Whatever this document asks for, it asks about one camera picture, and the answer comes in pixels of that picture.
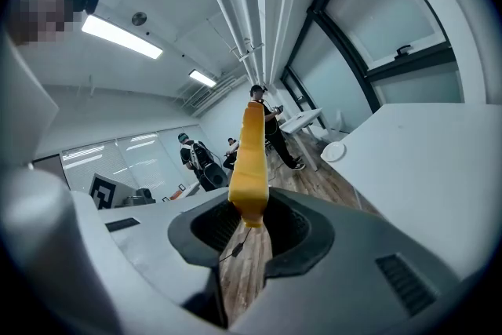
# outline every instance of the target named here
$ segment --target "ceiling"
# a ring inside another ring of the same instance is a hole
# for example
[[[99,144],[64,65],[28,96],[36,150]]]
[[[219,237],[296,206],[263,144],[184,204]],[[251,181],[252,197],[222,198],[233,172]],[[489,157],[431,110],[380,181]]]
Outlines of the ceiling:
[[[147,22],[135,27],[131,17],[138,11],[147,14]],[[20,48],[43,85],[95,86],[187,98],[200,88],[188,77],[193,69],[213,78],[245,73],[229,53],[235,42],[216,0],[100,0],[96,15],[164,52],[152,60],[83,33],[83,13],[82,21],[55,42]]]

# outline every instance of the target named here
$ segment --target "black shirt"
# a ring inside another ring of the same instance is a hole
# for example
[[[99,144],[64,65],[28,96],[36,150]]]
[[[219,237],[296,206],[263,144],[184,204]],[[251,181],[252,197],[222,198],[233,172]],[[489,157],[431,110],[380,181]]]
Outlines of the black shirt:
[[[263,101],[260,102],[258,100],[255,100],[255,102],[258,102],[258,104],[262,104],[264,106],[265,116],[272,113],[270,112],[270,110],[264,104]],[[265,122],[265,136],[270,136],[271,134],[275,134],[276,131],[278,131],[278,123],[275,117],[270,119],[268,122]]]
[[[194,143],[193,140],[188,140],[184,145],[192,145],[193,143]],[[180,156],[181,156],[181,162],[183,164],[190,162],[190,150],[189,149],[181,148]],[[199,178],[201,176],[202,171],[194,169],[194,173],[195,173],[195,176],[197,178]]]

